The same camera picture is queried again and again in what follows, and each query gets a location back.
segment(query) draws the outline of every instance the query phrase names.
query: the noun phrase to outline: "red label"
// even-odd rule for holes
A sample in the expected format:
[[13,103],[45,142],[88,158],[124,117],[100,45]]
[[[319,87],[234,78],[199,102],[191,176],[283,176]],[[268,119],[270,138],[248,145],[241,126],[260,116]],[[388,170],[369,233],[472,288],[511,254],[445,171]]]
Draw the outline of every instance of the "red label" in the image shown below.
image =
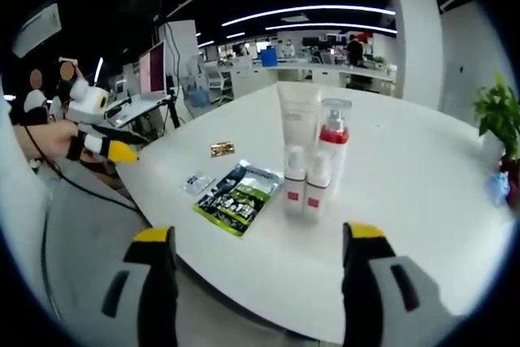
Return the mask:
[[292,191],[287,191],[287,198],[289,198],[292,201],[297,201],[299,196],[298,196],[298,193],[293,193]]
[[307,205],[312,206],[312,207],[318,207],[319,201],[314,198],[309,198],[309,200],[307,201]]

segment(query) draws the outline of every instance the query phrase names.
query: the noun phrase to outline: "white bottle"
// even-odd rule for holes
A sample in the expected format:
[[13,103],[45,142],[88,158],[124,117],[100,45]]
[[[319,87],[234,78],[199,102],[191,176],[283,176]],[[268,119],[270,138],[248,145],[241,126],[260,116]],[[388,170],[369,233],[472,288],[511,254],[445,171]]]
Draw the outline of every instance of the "white bottle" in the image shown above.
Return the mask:
[[288,147],[284,176],[285,213],[288,215],[301,215],[306,188],[305,152],[301,146]]
[[327,152],[319,151],[307,173],[305,185],[305,204],[303,213],[312,219],[323,214],[327,204],[327,190],[331,183],[331,160]]

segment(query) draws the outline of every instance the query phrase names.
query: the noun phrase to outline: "computer monitor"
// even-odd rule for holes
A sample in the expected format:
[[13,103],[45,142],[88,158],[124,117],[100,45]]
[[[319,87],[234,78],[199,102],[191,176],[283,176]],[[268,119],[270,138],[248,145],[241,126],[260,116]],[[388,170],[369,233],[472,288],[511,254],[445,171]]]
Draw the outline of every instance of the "computer monitor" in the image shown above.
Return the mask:
[[139,58],[141,95],[166,94],[164,42],[158,43]]

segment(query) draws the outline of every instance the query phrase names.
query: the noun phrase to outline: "white tube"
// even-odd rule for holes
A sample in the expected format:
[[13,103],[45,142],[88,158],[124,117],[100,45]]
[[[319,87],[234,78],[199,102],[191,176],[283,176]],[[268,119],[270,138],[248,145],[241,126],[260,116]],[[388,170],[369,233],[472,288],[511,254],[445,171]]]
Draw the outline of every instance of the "white tube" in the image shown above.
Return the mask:
[[312,150],[320,110],[320,90],[317,85],[278,82],[279,105],[282,111],[284,143]]

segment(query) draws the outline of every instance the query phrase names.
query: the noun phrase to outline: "black wire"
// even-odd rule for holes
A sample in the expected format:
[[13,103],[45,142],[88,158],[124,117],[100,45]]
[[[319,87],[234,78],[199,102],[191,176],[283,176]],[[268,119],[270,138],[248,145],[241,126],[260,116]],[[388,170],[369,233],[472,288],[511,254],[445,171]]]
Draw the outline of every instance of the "black wire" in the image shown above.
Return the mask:
[[[173,101],[173,105],[175,106],[176,103],[177,103],[177,98],[179,97],[179,92],[180,92],[180,74],[179,74],[179,70],[180,70],[180,52],[179,52],[179,48],[177,47],[176,40],[173,37],[173,31],[171,30],[171,26],[168,23],[168,21],[166,20],[166,18],[165,19],[163,18],[163,15],[164,15],[164,13],[163,13],[163,0],[159,0],[159,18],[158,18],[158,20],[164,20],[165,21],[165,25],[170,30],[171,42],[173,42],[173,46],[175,47],[175,51],[177,52],[177,67],[176,67],[176,63],[175,63],[176,56],[173,53],[173,49],[171,48],[170,42],[168,41],[167,30],[164,29],[164,36],[166,38],[166,43],[168,45],[168,49],[171,52],[171,56],[173,58],[173,64],[172,64],[173,65],[173,76],[175,76],[176,79],[177,79],[177,91],[175,92],[175,96],[171,97],[171,100]],[[165,118],[164,118],[164,124],[162,126],[162,135],[164,135],[164,133],[166,131],[166,123],[168,121],[168,114],[169,114],[169,110],[167,110]]]
[[54,166],[54,163],[52,163],[49,158],[47,158],[47,156],[42,152],[42,150],[40,149],[40,146],[36,143],[36,141],[34,140],[33,138],[33,135],[31,134],[31,132],[29,131],[28,127],[24,125],[24,128],[25,128],[25,132],[27,132],[29,138],[31,139],[32,143],[34,144],[34,146],[36,147],[36,149],[38,150],[39,154],[41,155],[41,158],[43,158],[43,160],[47,163],[47,165],[52,169],[52,171],[54,171],[56,174],[58,174],[58,176],[60,178],[62,178],[63,180],[65,180],[67,183],[69,183],[72,187],[76,187],[77,189],[83,191],[84,193],[87,193],[89,195],[92,195],[94,197],[97,197],[97,198],[100,198],[100,199],[103,199],[105,201],[108,201],[108,202],[112,202],[116,205],[119,205],[119,206],[122,206],[126,209],[129,209],[131,211],[134,211],[136,213],[138,213],[139,215],[141,214],[141,212],[138,210],[138,209],[135,209],[131,206],[128,206],[128,205],[125,205],[124,203],[120,202],[120,201],[117,201],[115,199],[112,199],[112,198],[109,198],[109,197],[105,197],[101,194],[97,194],[95,193],[94,191],[90,191],[89,189],[86,189],[85,187],[82,187],[80,186],[79,184],[73,182],[72,180],[68,179],[60,170],[56,169],[56,167]]

